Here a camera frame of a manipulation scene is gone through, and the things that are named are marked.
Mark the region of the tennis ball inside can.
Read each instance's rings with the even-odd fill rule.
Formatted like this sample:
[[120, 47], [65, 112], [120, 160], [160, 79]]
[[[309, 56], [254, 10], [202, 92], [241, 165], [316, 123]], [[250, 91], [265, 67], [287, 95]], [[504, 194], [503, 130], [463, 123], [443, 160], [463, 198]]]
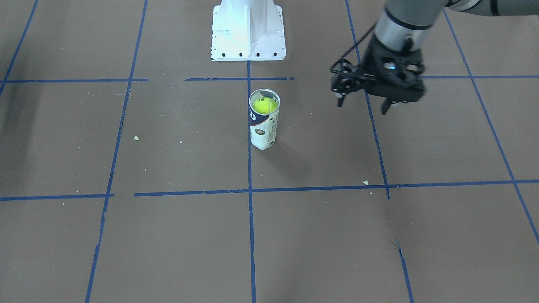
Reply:
[[261, 115], [269, 115], [278, 109], [278, 103], [273, 98], [261, 97], [254, 101], [253, 110]]

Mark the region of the clear plastic tennis ball can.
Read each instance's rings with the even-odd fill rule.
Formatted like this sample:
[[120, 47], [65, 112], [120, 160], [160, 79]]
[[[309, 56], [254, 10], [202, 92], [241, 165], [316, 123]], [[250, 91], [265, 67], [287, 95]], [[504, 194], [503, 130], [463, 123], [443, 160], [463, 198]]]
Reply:
[[[261, 97], [273, 98], [278, 103], [278, 109], [269, 115], [261, 115], [256, 113], [252, 106], [254, 101]], [[276, 140], [278, 115], [281, 106], [280, 97], [273, 90], [258, 89], [251, 94], [248, 104], [251, 144], [259, 150], [268, 149], [273, 146]]]

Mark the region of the white pedestal base plate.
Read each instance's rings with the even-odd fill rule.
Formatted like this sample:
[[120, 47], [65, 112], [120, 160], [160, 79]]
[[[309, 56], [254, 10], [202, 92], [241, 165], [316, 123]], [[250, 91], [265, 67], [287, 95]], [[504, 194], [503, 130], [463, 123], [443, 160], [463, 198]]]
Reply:
[[273, 0], [222, 0], [212, 10], [212, 61], [284, 60], [283, 10]]

